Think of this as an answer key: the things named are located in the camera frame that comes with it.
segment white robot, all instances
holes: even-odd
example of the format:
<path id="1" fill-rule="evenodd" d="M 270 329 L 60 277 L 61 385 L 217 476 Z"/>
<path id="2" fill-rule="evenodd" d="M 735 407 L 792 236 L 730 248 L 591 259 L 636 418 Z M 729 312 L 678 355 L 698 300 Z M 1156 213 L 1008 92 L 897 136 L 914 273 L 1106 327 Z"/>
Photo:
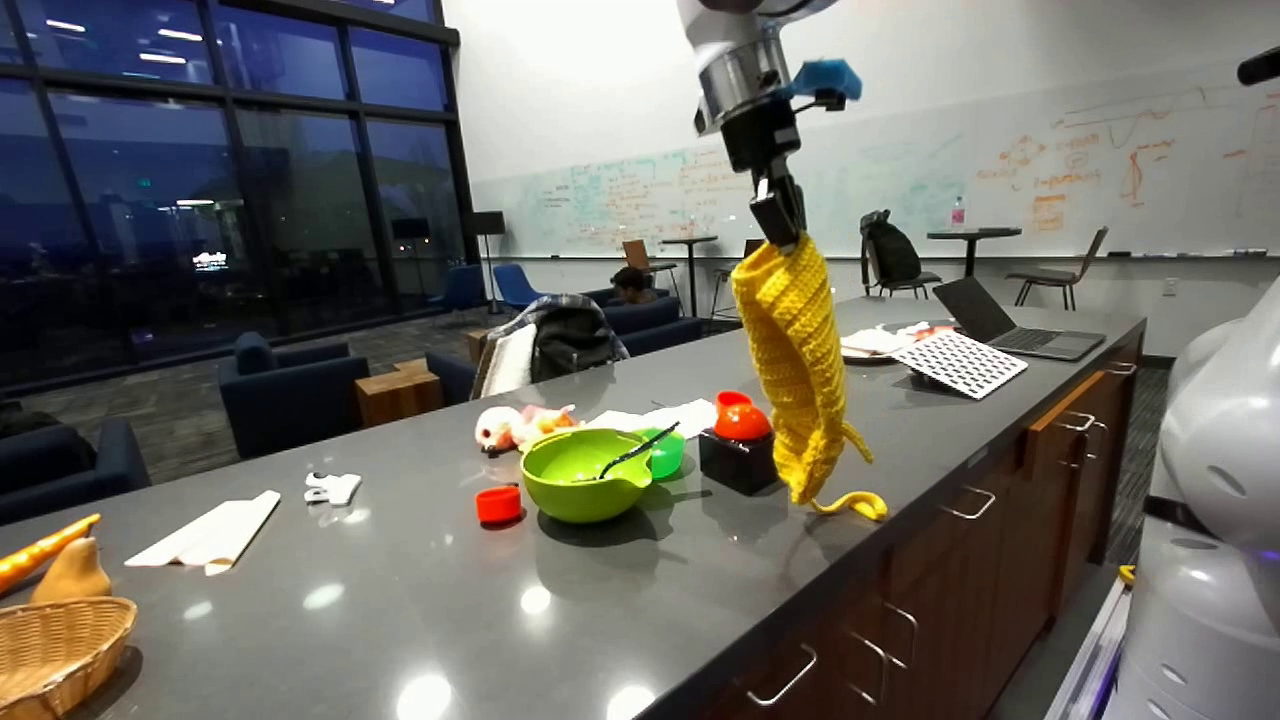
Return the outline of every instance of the white robot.
<path id="1" fill-rule="evenodd" d="M 842 61 L 792 81 L 778 33 L 836 0 L 676 1 L 703 88 L 695 129 L 719 131 L 735 172 L 750 170 L 751 211 L 786 251 L 804 228 L 791 100 L 840 110 L 861 83 Z M 1277 76 L 1280 49 L 1239 69 L 1245 85 Z M 1192 342 L 1169 391 L 1105 717 L 1280 720 L 1280 281 Z"/>

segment gray countertop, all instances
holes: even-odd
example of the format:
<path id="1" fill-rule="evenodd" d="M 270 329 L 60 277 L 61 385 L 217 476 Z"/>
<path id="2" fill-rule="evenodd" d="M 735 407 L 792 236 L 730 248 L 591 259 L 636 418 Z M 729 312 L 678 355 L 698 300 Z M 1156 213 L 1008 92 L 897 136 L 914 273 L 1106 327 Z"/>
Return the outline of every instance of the gray countertop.
<path id="1" fill-rule="evenodd" d="M 520 480 L 515 455 L 488 459 L 475 447 L 481 410 L 573 402 L 590 419 L 719 389 L 763 401 L 736 332 L 8 525 L 0 548 L 102 514 L 104 566 L 140 614 L 137 652 L 92 716 L 614 720 L 650 702 L 646 715 L 678 715 L 673 708 L 696 698 L 700 683 L 724 676 L 745 638 L 813 594 L 819 575 L 837 574 L 823 575 L 833 564 L 854 568 L 906 532 L 983 448 L 1011 442 L 1051 396 L 1092 372 L 1100 352 L 1143 324 L 1011 313 L 1023 324 L 1105 332 L 1107 342 L 1083 363 L 1028 359 L 1021 375 L 980 402 L 910 389 L 899 365 L 847 369 L 849 419 L 876 464 L 847 448 L 822 497 L 879 493 L 893 512 L 879 527 L 852 512 L 815 520 L 781 489 L 744 497 L 696 469 L 602 527 L 558 525 L 527 496 L 522 523 L 476 525 L 475 493 Z M 942 316 L 933 301 L 837 307 L 841 334 Z M 302 502 L 312 470 L 364 475 L 344 516 Z M 232 571 L 122 566 L 218 502 L 264 489 L 284 497 Z"/>

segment laptop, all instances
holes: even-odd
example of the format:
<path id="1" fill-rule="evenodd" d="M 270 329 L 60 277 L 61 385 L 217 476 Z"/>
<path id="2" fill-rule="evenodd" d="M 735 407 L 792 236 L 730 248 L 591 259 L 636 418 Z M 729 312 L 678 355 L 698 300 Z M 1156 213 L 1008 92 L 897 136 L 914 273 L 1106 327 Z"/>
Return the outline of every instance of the laptop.
<path id="1" fill-rule="evenodd" d="M 1014 355 L 1074 361 L 1107 338 L 1102 333 L 1020 328 L 987 288 L 972 277 L 936 286 L 933 295 L 965 334 Z"/>

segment water bottle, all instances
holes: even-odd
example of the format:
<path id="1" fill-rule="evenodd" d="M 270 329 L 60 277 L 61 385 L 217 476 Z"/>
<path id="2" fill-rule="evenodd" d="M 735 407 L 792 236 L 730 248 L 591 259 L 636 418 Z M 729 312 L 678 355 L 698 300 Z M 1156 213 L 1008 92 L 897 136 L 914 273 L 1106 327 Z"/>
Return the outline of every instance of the water bottle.
<path id="1" fill-rule="evenodd" d="M 956 204 L 951 206 L 951 227 L 964 227 L 964 196 L 956 195 Z"/>

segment plush toy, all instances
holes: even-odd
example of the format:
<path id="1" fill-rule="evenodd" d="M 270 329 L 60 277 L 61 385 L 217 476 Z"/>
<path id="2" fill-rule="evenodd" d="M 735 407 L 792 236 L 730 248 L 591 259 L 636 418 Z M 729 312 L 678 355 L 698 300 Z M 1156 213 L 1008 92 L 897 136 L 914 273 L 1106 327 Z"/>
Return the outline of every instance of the plush toy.
<path id="1" fill-rule="evenodd" d="M 490 407 L 476 420 L 476 445 L 485 452 L 503 452 L 512 447 L 524 451 L 556 430 L 576 427 L 577 423 L 570 416 L 572 411 L 572 405 L 559 410 L 526 405 L 518 413 L 515 407 Z"/>

